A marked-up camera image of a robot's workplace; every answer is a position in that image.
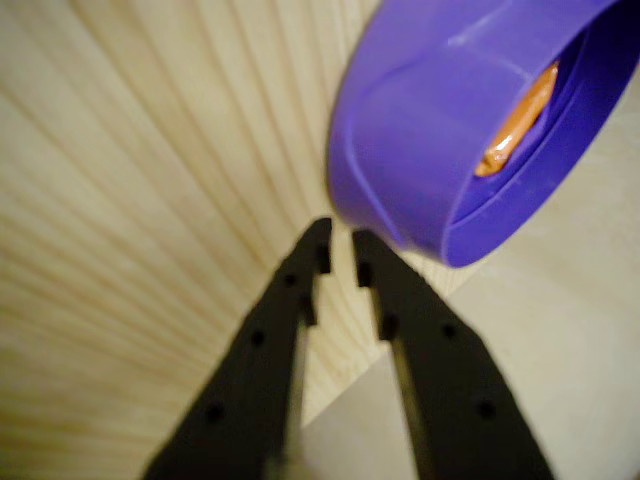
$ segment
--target wooden surface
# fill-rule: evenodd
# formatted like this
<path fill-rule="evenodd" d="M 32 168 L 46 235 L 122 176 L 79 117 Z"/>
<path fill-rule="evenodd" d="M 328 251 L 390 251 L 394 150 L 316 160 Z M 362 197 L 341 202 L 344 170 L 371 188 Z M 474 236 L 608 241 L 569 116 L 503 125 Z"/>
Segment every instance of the wooden surface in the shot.
<path fill-rule="evenodd" d="M 332 100 L 375 1 L 0 2 L 0 476 L 129 479 L 331 212 Z M 334 235 L 305 419 L 380 354 Z M 406 258 L 443 293 L 452 273 Z"/>

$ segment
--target wooden panel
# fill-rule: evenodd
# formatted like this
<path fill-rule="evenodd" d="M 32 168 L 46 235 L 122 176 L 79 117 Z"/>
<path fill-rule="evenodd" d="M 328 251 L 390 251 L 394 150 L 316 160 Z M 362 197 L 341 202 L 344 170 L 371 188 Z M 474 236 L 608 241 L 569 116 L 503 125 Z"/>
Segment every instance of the wooden panel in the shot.
<path fill-rule="evenodd" d="M 0 476 L 135 477 L 331 212 L 332 99 L 375 1 L 0 2 Z M 380 354 L 336 226 L 305 419 Z M 453 274 L 406 258 L 443 293 Z"/>

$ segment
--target purple plastic lid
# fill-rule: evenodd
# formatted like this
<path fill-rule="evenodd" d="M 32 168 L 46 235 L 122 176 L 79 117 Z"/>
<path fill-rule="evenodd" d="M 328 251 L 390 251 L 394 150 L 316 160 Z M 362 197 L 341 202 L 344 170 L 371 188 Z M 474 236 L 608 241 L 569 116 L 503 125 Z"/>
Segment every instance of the purple plastic lid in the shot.
<path fill-rule="evenodd" d="M 638 0 L 386 0 L 335 106 L 340 214 L 454 266 L 500 245 L 591 143 L 640 53 Z M 549 105 L 500 173 L 474 175 L 555 60 Z"/>

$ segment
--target white surface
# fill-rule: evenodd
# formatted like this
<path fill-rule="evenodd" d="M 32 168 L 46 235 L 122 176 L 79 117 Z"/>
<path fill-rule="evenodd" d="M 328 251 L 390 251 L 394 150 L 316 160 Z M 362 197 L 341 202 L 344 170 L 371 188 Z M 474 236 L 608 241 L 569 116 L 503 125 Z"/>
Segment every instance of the white surface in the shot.
<path fill-rule="evenodd" d="M 554 197 L 450 300 L 562 480 L 640 478 L 638 80 Z M 385 356 L 305 431 L 311 478 L 414 478 L 390 372 Z"/>

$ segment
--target orange object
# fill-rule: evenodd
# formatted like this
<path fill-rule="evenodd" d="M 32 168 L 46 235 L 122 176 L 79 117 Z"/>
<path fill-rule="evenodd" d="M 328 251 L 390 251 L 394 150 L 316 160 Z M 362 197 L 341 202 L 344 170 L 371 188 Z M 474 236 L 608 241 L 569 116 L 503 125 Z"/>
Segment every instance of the orange object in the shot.
<path fill-rule="evenodd" d="M 504 168 L 515 148 L 536 123 L 540 113 L 551 100 L 557 78 L 558 62 L 555 62 L 538 78 L 535 85 L 515 108 L 491 146 L 484 152 L 484 158 L 476 168 L 477 176 L 488 177 Z"/>

